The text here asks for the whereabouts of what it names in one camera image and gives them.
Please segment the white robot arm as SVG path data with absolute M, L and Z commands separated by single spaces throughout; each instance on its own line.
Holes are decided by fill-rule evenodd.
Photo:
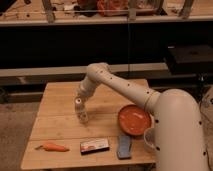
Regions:
M 210 171 L 199 105 L 181 89 L 156 91 L 111 73 L 106 63 L 86 67 L 77 89 L 75 112 L 88 121 L 85 103 L 104 84 L 154 117 L 156 171 Z

